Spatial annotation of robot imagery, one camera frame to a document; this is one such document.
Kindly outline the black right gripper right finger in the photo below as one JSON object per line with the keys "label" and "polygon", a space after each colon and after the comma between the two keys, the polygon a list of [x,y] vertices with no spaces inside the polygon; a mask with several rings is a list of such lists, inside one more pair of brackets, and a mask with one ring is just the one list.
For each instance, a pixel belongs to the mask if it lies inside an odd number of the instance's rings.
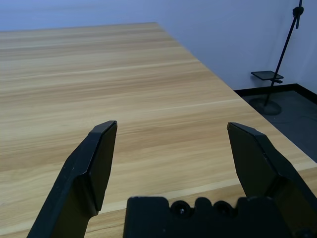
{"label": "black right gripper right finger", "polygon": [[296,238],[317,236],[317,198],[293,165],[254,128],[227,125],[236,174],[247,197],[269,197]]}

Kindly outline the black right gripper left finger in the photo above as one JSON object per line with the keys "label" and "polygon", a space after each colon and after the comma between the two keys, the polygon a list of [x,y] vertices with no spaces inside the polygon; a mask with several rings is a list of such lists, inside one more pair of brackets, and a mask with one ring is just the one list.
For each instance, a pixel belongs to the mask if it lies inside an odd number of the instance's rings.
{"label": "black right gripper left finger", "polygon": [[82,238],[101,211],[110,177],[117,121],[96,125],[66,159],[28,237]]}

